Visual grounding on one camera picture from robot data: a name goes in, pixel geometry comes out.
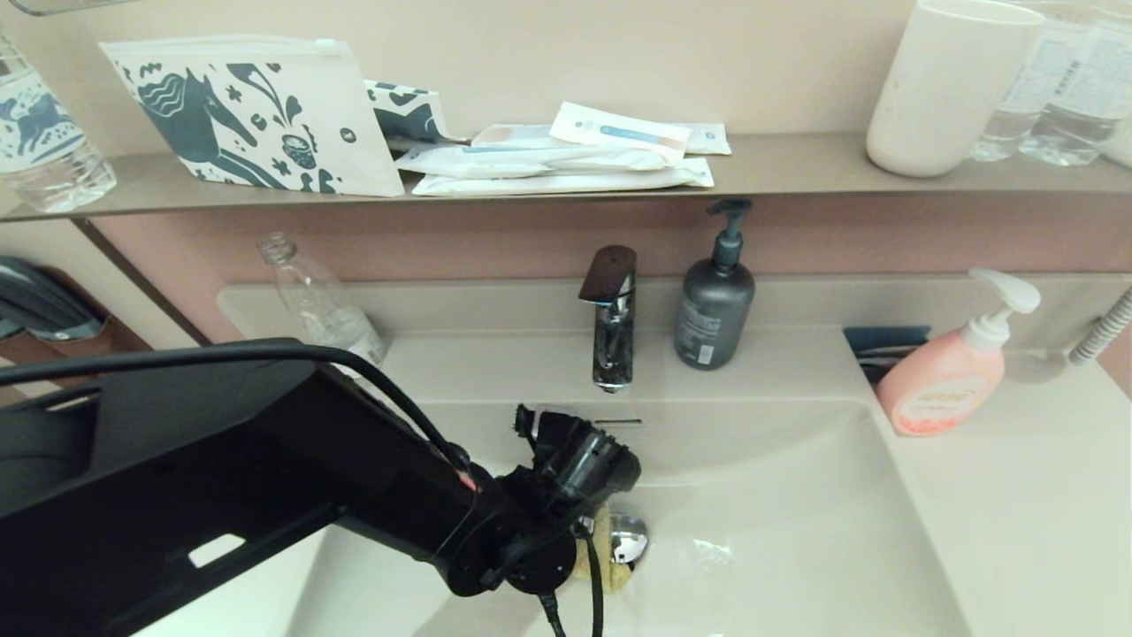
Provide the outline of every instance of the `pink hand soap bottle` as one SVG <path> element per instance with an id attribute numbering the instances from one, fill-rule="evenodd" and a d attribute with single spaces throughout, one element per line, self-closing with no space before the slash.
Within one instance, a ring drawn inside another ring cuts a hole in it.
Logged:
<path id="1" fill-rule="evenodd" d="M 1005 371 L 1006 318 L 1012 311 L 1029 313 L 1041 302 L 1037 287 L 1010 274 L 983 267 L 969 274 L 989 283 L 1003 305 L 924 345 L 881 380 L 877 398 L 901 436 L 937 434 L 983 405 Z"/>

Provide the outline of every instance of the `faucet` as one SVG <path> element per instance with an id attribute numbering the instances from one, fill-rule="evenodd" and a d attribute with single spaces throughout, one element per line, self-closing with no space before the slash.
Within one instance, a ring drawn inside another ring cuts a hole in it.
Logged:
<path id="1" fill-rule="evenodd" d="M 606 246 L 593 255 L 577 296 L 594 307 L 593 385 L 615 394 L 633 382 L 636 252 Z"/>

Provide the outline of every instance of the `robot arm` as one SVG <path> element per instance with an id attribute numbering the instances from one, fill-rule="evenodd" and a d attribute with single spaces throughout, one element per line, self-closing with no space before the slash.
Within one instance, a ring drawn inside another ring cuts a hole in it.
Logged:
<path id="1" fill-rule="evenodd" d="M 329 524 L 432 565 L 456 595 L 504 580 L 547 595 L 573 568 L 571 525 L 641 471 L 590 423 L 535 427 L 520 407 L 532 467 L 494 479 L 380 372 L 294 342 L 19 368 L 0 385 L 106 371 L 121 373 L 0 411 L 2 634 L 130 635 Z M 225 534 L 243 543 L 192 563 Z"/>

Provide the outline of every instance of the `soap dispenser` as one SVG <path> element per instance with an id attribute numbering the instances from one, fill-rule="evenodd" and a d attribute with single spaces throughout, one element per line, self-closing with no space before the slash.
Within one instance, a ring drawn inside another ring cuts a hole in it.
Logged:
<path id="1" fill-rule="evenodd" d="M 877 398 L 901 436 L 937 434 L 983 405 L 1005 372 L 1006 318 L 1014 311 L 1029 313 L 1041 302 L 1038 289 L 1015 276 L 983 267 L 968 273 L 989 283 L 1003 304 L 928 342 L 881 379 Z"/>
<path id="2" fill-rule="evenodd" d="M 707 208 L 707 214 L 727 215 L 727 227 L 715 238 L 711 258 L 700 260 L 684 276 L 676 354 L 696 370 L 717 370 L 730 361 L 747 324 L 755 278 L 739 262 L 739 225 L 749 209 L 751 199 L 723 199 Z"/>

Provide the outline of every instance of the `shelf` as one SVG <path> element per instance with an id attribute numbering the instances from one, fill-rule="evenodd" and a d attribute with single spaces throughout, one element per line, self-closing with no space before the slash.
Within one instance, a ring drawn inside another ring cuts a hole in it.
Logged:
<path id="1" fill-rule="evenodd" d="M 714 188 L 664 188 L 625 192 L 521 195 L 511 197 L 360 197 L 273 190 L 194 179 L 172 154 L 113 157 L 118 187 L 102 199 L 66 214 L 45 214 L 19 205 L 0 222 L 190 212 L 235 207 L 310 205 L 418 205 L 460 201 L 529 201 L 531 199 L 618 200 L 649 197 L 719 198 L 751 195 L 839 192 L 1107 192 L 1132 193 L 1132 171 L 1106 160 L 1084 167 L 1057 167 L 1029 157 L 997 163 L 964 162 L 935 179 L 912 179 L 885 172 L 865 156 L 860 134 L 734 135 L 731 156 L 710 156 Z M 417 175 L 406 174 L 406 189 Z"/>

